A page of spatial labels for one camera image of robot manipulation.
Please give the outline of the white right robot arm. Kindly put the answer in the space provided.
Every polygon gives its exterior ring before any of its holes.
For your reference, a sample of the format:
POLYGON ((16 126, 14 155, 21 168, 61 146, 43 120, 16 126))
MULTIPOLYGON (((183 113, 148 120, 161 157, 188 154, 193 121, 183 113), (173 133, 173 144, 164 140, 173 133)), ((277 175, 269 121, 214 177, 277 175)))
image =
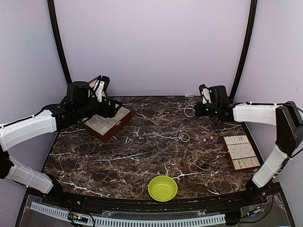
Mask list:
POLYGON ((282 171, 288 162, 302 156, 303 111, 293 101, 235 103, 223 85, 200 85, 198 97, 194 103, 197 119, 207 119, 218 127, 228 123, 242 126, 255 149, 260 167, 248 179, 241 198, 244 204, 252 205, 266 186, 284 180, 282 171))

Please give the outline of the silver wrap bangle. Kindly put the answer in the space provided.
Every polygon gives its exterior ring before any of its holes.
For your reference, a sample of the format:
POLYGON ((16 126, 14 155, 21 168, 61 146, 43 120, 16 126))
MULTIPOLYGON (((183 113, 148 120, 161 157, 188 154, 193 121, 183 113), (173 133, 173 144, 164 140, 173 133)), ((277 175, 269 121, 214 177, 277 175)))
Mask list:
POLYGON ((181 140, 182 142, 186 143, 186 142, 189 142, 190 136, 187 133, 181 132, 178 135, 178 139, 181 140))

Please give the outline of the silver beaded bangle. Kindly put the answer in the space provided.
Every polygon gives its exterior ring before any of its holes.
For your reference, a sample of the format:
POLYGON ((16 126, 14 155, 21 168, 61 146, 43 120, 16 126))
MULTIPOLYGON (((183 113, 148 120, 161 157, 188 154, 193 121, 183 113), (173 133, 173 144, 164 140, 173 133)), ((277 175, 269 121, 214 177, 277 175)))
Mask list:
POLYGON ((186 105, 186 106, 184 107, 183 112, 184 112, 184 115, 185 115, 186 117, 188 117, 188 118, 193 118, 193 117, 195 117, 195 115, 196 115, 196 111, 195 111, 193 105, 186 105))

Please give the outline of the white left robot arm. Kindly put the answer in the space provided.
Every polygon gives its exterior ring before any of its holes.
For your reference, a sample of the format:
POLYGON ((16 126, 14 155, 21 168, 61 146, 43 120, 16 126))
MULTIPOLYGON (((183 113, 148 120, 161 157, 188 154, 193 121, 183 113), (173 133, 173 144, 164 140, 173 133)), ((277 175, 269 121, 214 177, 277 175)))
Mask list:
POLYGON ((56 206, 63 206, 67 196, 61 184, 49 174, 37 171, 16 160, 9 151, 47 134, 54 134, 93 116, 113 118, 122 103, 106 96, 110 79, 98 76, 94 85, 75 81, 67 86, 59 103, 49 104, 35 114, 0 125, 0 178, 48 194, 56 206))

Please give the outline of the brown ring earring tray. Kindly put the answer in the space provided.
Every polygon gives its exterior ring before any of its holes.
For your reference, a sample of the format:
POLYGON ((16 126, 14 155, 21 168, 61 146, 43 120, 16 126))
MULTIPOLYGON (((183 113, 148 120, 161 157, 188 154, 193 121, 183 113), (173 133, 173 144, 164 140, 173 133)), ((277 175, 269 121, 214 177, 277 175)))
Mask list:
POLYGON ((247 135, 225 136, 223 137, 223 145, 233 172, 248 171, 261 167, 247 135))

